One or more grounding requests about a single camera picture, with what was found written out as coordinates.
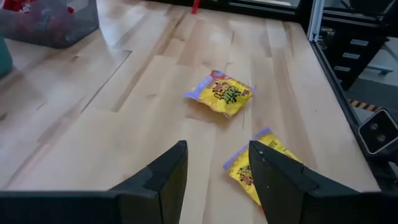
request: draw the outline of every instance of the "wooden tabletop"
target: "wooden tabletop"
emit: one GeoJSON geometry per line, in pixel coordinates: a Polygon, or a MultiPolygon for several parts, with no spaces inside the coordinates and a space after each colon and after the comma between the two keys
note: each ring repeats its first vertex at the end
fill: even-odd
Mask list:
{"type": "Polygon", "coordinates": [[[8,40],[0,187],[106,190],[188,141],[181,223],[264,223],[222,165],[271,130],[307,166],[379,190],[300,25],[98,0],[101,30],[66,50],[8,40]],[[227,119],[183,94],[221,70],[257,93],[227,119]]]}

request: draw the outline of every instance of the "clear plastic container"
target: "clear plastic container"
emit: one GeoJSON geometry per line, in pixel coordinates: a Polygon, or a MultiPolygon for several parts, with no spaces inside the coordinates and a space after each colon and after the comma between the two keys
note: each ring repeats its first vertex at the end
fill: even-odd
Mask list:
{"type": "Polygon", "coordinates": [[[12,58],[7,45],[0,37],[0,79],[5,77],[12,69],[12,58]]]}
{"type": "Polygon", "coordinates": [[[0,9],[0,35],[36,45],[67,48],[98,27],[96,0],[37,0],[27,13],[0,9]]]}

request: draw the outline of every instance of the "wood grain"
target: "wood grain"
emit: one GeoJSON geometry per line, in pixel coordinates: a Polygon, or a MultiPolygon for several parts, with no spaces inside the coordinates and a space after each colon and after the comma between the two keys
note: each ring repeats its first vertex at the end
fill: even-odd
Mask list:
{"type": "Polygon", "coordinates": [[[379,190],[298,24],[145,1],[98,9],[101,30],[69,49],[7,41],[0,188],[106,190],[186,139],[181,223],[264,223],[222,165],[268,126],[312,169],[379,190]],[[257,89],[231,119],[183,97],[211,69],[257,89]]]}

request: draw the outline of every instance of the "snack packet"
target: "snack packet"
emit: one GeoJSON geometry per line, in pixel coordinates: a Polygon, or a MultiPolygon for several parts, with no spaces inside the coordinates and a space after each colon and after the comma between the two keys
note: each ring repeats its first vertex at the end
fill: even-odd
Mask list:
{"type": "MultiPolygon", "coordinates": [[[[286,149],[277,137],[271,132],[270,128],[261,130],[252,140],[257,140],[266,146],[275,149],[278,152],[289,156],[296,161],[301,162],[292,152],[286,149]]],[[[244,190],[261,206],[259,196],[253,184],[253,177],[249,165],[249,144],[245,145],[235,155],[233,155],[224,165],[224,170],[229,176],[237,180],[244,190]]]]}
{"type": "Polygon", "coordinates": [[[230,118],[253,96],[253,91],[251,87],[223,72],[213,70],[210,76],[185,96],[204,103],[213,111],[224,113],[230,118]]]}

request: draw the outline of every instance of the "yellow and black hazard tape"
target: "yellow and black hazard tape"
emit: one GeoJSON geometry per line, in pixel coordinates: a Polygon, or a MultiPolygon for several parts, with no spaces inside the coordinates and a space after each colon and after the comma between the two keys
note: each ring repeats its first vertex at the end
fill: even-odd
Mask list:
{"type": "Polygon", "coordinates": [[[356,100],[349,100],[349,103],[351,103],[351,105],[353,107],[356,107],[356,108],[359,108],[359,109],[362,109],[362,110],[367,110],[367,111],[375,112],[375,111],[378,111],[379,109],[381,109],[380,106],[375,106],[375,105],[372,105],[372,104],[369,104],[369,103],[362,103],[362,102],[359,102],[359,101],[356,101],[356,100]]]}

